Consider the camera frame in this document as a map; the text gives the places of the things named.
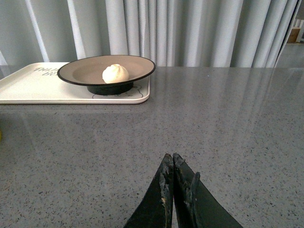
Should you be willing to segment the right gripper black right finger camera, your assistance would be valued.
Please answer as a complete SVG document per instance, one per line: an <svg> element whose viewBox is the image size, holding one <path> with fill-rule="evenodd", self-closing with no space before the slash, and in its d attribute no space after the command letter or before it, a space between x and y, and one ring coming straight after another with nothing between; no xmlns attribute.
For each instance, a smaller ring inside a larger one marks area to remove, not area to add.
<svg viewBox="0 0 304 228"><path fill-rule="evenodd" d="M213 197L178 154L174 162L174 203L180 228L240 228L242 227Z"/></svg>

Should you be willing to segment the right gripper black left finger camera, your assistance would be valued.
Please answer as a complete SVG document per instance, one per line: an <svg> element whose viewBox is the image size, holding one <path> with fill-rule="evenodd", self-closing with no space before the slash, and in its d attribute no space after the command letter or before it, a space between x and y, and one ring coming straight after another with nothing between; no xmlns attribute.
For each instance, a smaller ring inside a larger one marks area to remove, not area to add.
<svg viewBox="0 0 304 228"><path fill-rule="evenodd" d="M165 154L139 206L125 228L170 228L173 211L173 158Z"/></svg>

